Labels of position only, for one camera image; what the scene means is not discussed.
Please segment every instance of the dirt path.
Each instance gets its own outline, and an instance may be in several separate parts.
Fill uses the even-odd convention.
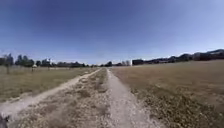
[[[111,128],[161,128],[158,121],[150,119],[150,113],[141,107],[137,99],[109,70],[108,93]]]
[[[76,78],[60,85],[59,87],[56,87],[54,89],[43,92],[43,93],[41,93],[37,96],[34,96],[34,97],[29,96],[29,97],[22,98],[18,101],[15,101],[15,102],[9,102],[8,101],[8,102],[5,102],[5,103],[2,103],[2,104],[0,104],[0,112],[3,115],[11,115],[13,118],[15,118],[16,115],[20,111],[22,111],[23,109],[26,109],[31,105],[39,103],[40,101],[44,100],[45,98],[59,92],[60,90],[64,90],[64,89],[66,89],[66,88],[68,88],[72,85],[75,85],[76,83],[78,83],[78,81],[80,79],[87,78],[90,75],[96,73],[97,71],[95,71],[93,73],[90,73],[90,74],[86,74],[86,75],[83,75],[83,76],[76,77]]]

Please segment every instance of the sky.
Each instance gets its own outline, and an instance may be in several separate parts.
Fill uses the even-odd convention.
[[[0,55],[100,64],[219,48],[223,0],[0,0]]]

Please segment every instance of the field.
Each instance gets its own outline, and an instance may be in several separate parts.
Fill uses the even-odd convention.
[[[224,126],[224,61],[111,69],[170,128]]]
[[[15,98],[21,94],[38,94],[58,86],[76,76],[94,71],[90,68],[50,69],[13,67],[6,74],[5,67],[0,67],[0,102]]]
[[[108,114],[106,71],[101,70],[76,86],[48,97],[32,109],[22,111],[22,118],[11,128],[105,128]]]

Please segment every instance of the gravel path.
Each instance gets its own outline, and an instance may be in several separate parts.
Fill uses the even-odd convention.
[[[3,115],[10,115],[11,117],[15,118],[16,115],[21,110],[24,110],[24,109],[28,108],[30,105],[35,105],[35,104],[39,103],[40,101],[44,100],[45,98],[59,92],[60,90],[64,90],[66,88],[71,87],[72,85],[75,85],[76,83],[78,83],[78,81],[80,79],[87,78],[90,75],[96,73],[97,71],[95,71],[93,73],[90,73],[90,74],[86,74],[86,75],[83,75],[83,76],[76,77],[72,80],[69,80],[68,82],[66,82],[64,84],[61,84],[60,86],[58,86],[54,89],[43,92],[43,93],[41,93],[37,96],[34,96],[34,97],[28,96],[28,97],[22,98],[18,101],[15,101],[15,102],[10,102],[10,101],[4,102],[4,103],[0,104],[0,112]]]
[[[164,125],[150,119],[150,113],[141,107],[135,96],[109,70],[108,95],[111,128],[161,128]]]

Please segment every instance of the tree line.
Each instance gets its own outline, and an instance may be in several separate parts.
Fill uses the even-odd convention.
[[[152,60],[135,59],[132,60],[132,65],[142,65],[142,64],[160,64],[160,63],[176,63],[176,62],[186,62],[186,61],[209,61],[224,59],[224,49],[218,49],[208,52],[197,52],[194,54],[182,54],[180,56],[171,56],[169,58],[157,58]]]
[[[3,55],[0,57],[0,66],[5,66],[7,68],[7,73],[9,73],[9,68],[12,66],[21,67],[65,67],[65,68],[77,68],[77,67],[90,67],[87,64],[79,62],[51,62],[51,59],[43,60],[33,60],[26,55],[18,55],[17,59],[14,61],[12,54]]]

